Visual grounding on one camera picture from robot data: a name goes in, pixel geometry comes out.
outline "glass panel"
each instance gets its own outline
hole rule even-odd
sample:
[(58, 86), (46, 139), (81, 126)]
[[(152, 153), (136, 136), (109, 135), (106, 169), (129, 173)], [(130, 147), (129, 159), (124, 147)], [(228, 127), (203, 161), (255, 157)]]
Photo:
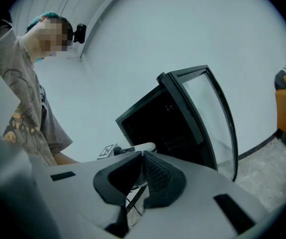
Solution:
[(232, 140), (223, 108), (206, 74), (183, 83), (206, 127), (216, 157), (218, 171), (234, 175)]

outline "graphic print t-shirt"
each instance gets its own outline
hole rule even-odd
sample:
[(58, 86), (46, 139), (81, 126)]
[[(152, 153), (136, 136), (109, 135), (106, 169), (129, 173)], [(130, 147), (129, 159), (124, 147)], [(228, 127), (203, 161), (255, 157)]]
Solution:
[(42, 156), (46, 165), (56, 165), (53, 155), (72, 140), (52, 113), (22, 39), (5, 20), (0, 24), (0, 75), (21, 101), (6, 126), (5, 139)]

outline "black camera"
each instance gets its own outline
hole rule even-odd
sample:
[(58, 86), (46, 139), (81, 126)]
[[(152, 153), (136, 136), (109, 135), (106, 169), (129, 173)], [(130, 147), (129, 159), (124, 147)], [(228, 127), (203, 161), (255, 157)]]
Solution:
[(85, 31), (87, 30), (87, 26), (85, 24), (78, 24), (77, 30), (74, 32), (74, 41), (84, 43), (85, 40)]

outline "black cable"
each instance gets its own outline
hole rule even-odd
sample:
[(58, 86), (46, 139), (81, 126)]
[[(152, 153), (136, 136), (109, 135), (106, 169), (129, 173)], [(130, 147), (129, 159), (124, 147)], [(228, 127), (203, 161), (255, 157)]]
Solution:
[(136, 206), (132, 203), (132, 201), (129, 200), (128, 198), (126, 198), (126, 199), (127, 199), (128, 202), (134, 207), (134, 209), (138, 212), (138, 214), (139, 214), (140, 216), (142, 216), (142, 214), (138, 211), (138, 209), (137, 209)]

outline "cable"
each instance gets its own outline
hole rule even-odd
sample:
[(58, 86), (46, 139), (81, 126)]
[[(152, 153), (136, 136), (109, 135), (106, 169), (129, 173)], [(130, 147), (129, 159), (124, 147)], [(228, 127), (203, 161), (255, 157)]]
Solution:
[(142, 214), (138, 211), (138, 209), (137, 209), (136, 206), (132, 203), (132, 201), (129, 200), (128, 198), (126, 198), (126, 199), (127, 199), (128, 202), (134, 207), (134, 209), (138, 212), (138, 214), (139, 214), (140, 216), (142, 216)]

